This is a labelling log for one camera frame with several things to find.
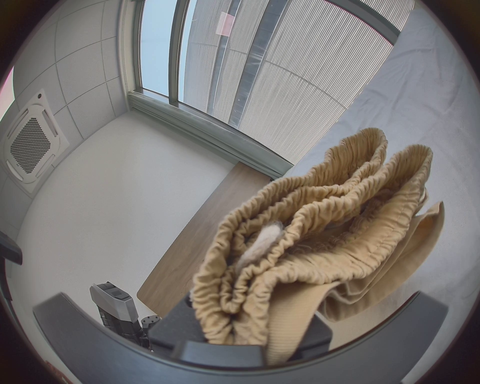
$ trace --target smoke detector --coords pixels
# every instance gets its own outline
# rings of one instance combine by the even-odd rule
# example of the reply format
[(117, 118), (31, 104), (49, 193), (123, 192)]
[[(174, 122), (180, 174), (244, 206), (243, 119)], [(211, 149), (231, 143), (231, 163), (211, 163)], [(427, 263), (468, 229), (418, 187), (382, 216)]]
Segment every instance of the smoke detector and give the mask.
[(0, 150), (4, 168), (33, 193), (42, 175), (69, 146), (43, 89), (20, 110), (5, 133)]

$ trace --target ceiling air conditioner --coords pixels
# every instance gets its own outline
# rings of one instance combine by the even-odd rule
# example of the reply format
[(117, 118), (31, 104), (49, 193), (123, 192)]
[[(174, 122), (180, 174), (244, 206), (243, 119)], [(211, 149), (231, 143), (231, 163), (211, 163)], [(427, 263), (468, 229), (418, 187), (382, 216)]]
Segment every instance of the ceiling air conditioner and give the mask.
[(42, 175), (69, 143), (41, 89), (20, 110), (0, 144), (4, 168), (33, 193)]

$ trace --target vent grille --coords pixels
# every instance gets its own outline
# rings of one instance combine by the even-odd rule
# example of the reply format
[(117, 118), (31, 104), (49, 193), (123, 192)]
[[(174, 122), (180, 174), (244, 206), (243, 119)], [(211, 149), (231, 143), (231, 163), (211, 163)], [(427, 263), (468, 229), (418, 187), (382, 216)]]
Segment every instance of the vent grille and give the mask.
[(25, 173), (32, 173), (49, 149), (50, 141), (34, 117), (25, 124), (10, 146), (13, 158)]

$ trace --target folded garment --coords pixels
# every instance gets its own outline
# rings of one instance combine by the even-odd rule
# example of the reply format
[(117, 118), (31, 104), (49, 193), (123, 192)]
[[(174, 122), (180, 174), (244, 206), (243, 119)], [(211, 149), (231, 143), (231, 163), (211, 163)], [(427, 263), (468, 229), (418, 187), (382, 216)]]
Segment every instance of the folded garment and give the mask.
[[(411, 145), (384, 164), (386, 148), (381, 130), (360, 131), (307, 175), (271, 182), (226, 216), (191, 294), (210, 343), (263, 345), (269, 364), (284, 362), (315, 311), (353, 316), (420, 266), (444, 222), (441, 202), (415, 216), (432, 151)], [(265, 247), (259, 234), (275, 222), (284, 228)], [(257, 238), (264, 254), (245, 263)]]

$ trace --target blue sky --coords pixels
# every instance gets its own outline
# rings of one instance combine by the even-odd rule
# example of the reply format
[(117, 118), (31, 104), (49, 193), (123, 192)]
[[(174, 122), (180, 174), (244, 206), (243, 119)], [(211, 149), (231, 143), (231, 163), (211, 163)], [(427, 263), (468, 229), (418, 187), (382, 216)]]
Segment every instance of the blue sky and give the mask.
[[(183, 100), (187, 42), (197, 0), (191, 0), (183, 30), (180, 52), (179, 100)], [(175, 0), (146, 0), (140, 36), (140, 65), (143, 86), (168, 96), (168, 52)]]

